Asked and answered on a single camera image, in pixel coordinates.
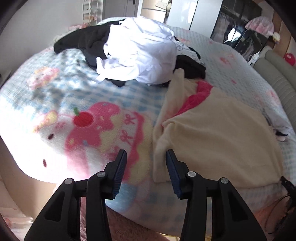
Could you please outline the cream and pink shirt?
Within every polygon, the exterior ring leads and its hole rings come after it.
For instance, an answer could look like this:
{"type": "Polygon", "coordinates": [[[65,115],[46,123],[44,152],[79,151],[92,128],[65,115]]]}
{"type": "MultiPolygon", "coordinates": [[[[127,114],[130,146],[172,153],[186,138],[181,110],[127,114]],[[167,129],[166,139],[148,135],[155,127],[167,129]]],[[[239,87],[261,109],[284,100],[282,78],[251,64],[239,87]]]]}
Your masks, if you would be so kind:
{"type": "Polygon", "coordinates": [[[174,71],[152,136],[156,183],[169,180],[165,154],[207,179],[226,177],[236,188],[277,183],[283,154],[272,127],[257,109],[204,80],[174,71]]]}

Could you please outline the folded lilac garment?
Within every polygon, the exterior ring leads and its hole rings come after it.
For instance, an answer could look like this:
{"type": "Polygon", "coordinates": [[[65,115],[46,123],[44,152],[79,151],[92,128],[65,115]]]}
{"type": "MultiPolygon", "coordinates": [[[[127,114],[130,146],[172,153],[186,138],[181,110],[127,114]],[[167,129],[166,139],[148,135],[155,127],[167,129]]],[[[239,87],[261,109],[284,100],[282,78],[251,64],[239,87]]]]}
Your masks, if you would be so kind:
{"type": "Polygon", "coordinates": [[[262,111],[266,121],[272,127],[276,139],[284,142],[293,132],[290,124],[270,108],[264,108],[262,111]]]}

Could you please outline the blue checkered cartoon blanket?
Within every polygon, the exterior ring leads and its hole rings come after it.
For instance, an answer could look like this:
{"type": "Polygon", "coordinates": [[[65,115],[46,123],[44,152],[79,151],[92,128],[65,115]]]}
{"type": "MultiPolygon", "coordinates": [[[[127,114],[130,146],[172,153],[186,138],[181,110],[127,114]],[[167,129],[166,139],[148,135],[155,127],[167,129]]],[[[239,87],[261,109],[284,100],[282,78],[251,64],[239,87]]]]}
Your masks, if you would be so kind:
{"type": "MultiPolygon", "coordinates": [[[[261,113],[270,108],[290,124],[275,90],[238,52],[199,33],[169,28],[206,67],[204,79],[189,80],[204,80],[261,113]]],[[[34,55],[1,88],[1,138],[22,171],[55,184],[91,177],[124,149],[120,192],[107,205],[146,228],[180,235],[186,204],[170,179],[156,183],[152,176],[153,130],[173,75],[161,85],[130,80],[122,87],[97,77],[78,49],[57,54],[49,47],[34,55]]],[[[282,176],[295,182],[295,132],[278,143],[282,176]]],[[[252,211],[284,191],[280,180],[237,189],[252,211]]]]}

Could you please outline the grey padded headboard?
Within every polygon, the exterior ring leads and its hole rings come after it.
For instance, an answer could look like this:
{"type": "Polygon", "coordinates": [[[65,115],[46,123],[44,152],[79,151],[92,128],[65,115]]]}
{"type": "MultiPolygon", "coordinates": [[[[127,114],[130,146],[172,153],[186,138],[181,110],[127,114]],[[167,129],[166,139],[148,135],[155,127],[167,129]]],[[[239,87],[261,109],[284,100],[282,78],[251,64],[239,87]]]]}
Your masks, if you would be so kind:
{"type": "Polygon", "coordinates": [[[272,50],[261,55],[253,68],[275,90],[292,127],[295,128],[295,68],[272,50]]]}

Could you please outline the red plush toy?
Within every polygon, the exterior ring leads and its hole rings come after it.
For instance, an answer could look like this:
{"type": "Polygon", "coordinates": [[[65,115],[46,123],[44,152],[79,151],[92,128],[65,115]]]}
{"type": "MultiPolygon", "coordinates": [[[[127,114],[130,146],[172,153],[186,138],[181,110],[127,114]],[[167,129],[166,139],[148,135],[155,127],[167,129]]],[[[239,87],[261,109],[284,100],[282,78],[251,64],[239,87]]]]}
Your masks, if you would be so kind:
{"type": "Polygon", "coordinates": [[[286,53],[283,58],[291,66],[294,66],[296,63],[295,56],[292,53],[286,53]]]}

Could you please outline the black garment in pile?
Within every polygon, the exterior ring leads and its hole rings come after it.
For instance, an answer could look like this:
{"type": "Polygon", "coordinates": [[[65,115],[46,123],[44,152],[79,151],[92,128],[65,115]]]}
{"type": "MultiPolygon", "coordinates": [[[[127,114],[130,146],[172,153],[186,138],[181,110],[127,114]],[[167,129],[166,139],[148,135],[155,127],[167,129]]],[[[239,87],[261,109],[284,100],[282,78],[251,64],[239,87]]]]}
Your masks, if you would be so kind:
{"type": "MultiPolygon", "coordinates": [[[[109,21],[69,33],[54,44],[54,51],[59,54],[67,49],[78,49],[85,56],[86,64],[96,71],[96,58],[107,58],[106,54],[104,54],[103,46],[108,39],[110,26],[119,25],[119,22],[122,20],[109,21]]],[[[177,37],[175,37],[175,34],[174,38],[177,47],[177,58],[173,72],[177,69],[183,69],[184,75],[188,79],[204,79],[206,76],[206,67],[201,62],[200,54],[193,48],[182,43],[177,37]]],[[[105,80],[112,82],[118,87],[122,87],[125,84],[125,81],[105,80]]]]}

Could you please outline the white garment in pile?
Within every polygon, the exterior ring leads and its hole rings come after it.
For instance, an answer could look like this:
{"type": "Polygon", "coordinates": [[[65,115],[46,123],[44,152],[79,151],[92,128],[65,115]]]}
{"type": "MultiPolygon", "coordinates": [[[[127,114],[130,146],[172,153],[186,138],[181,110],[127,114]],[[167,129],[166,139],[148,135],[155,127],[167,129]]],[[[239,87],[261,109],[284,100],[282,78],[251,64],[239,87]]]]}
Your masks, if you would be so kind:
{"type": "Polygon", "coordinates": [[[107,58],[96,58],[98,81],[136,80],[147,85],[168,82],[175,69],[177,47],[174,32],[143,16],[111,25],[103,46],[107,58]]]}

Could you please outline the grey wardrobe cabinet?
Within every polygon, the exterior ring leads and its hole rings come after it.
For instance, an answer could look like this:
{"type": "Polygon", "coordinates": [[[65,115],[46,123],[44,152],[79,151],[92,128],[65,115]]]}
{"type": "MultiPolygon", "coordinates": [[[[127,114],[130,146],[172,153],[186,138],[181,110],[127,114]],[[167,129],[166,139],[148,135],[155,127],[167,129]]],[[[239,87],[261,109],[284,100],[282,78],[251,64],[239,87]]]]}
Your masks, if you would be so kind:
{"type": "Polygon", "coordinates": [[[104,0],[102,19],[112,17],[134,17],[137,15],[139,1],[137,0],[104,0]]]}

